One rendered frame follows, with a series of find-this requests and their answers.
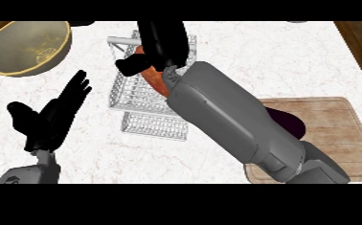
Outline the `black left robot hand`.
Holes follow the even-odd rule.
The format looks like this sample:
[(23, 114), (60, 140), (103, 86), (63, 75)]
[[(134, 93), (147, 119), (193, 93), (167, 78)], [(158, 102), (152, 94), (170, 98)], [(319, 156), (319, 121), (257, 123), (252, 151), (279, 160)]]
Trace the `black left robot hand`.
[(91, 90), (85, 71), (71, 78), (57, 98), (51, 99), (41, 112), (19, 101), (7, 104), (14, 130), (26, 136), (23, 150), (53, 152), (66, 138), (75, 115)]

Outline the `yellow metal bowl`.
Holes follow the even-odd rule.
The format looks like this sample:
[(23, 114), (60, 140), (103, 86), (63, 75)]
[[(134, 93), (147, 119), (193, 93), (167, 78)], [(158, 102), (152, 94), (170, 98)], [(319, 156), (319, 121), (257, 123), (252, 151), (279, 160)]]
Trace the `yellow metal bowl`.
[(48, 71), (68, 55), (68, 21), (10, 21), (0, 28), (0, 76), (31, 77)]

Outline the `brown wooden cabinet edge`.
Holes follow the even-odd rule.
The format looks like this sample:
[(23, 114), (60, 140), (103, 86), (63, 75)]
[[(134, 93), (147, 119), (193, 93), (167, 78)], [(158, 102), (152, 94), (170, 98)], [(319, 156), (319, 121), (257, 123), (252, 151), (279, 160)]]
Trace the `brown wooden cabinet edge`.
[(362, 21), (335, 21), (334, 24), (362, 69)]

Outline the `wooden cutting board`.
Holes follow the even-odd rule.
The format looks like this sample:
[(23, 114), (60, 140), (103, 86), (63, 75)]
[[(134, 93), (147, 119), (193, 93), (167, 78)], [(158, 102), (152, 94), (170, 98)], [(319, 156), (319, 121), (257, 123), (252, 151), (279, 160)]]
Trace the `wooden cutting board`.
[(305, 125), (303, 141), (316, 145), (341, 166), (351, 182), (362, 183), (362, 122), (342, 97), (261, 99), (297, 116)]

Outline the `orange sweet potato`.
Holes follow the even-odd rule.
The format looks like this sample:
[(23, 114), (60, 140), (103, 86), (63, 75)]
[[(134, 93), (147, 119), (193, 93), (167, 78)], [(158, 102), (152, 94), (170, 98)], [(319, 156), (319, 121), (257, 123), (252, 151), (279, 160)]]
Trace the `orange sweet potato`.
[(144, 59), (141, 60), (141, 76), (158, 94), (168, 97), (170, 91), (162, 81), (162, 73), (155, 70)]

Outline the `dark purple eggplant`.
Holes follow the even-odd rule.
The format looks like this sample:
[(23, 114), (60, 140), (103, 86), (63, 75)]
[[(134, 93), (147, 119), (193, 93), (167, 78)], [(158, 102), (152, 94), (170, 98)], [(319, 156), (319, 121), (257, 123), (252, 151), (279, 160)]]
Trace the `dark purple eggplant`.
[(267, 107), (266, 110), (273, 121), (279, 124), (279, 126), (289, 132), (289, 134), (297, 139), (301, 139), (305, 135), (305, 125), (300, 118), (292, 114), (279, 111), (270, 107)]

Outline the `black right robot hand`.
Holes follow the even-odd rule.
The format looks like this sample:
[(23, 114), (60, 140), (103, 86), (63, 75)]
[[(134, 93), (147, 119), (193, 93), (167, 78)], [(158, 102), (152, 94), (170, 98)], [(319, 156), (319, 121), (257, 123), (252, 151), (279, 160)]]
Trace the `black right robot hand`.
[(153, 67), (156, 72), (175, 66), (181, 68), (189, 54), (187, 36), (178, 20), (139, 21), (143, 53), (115, 61), (115, 67), (131, 77)]

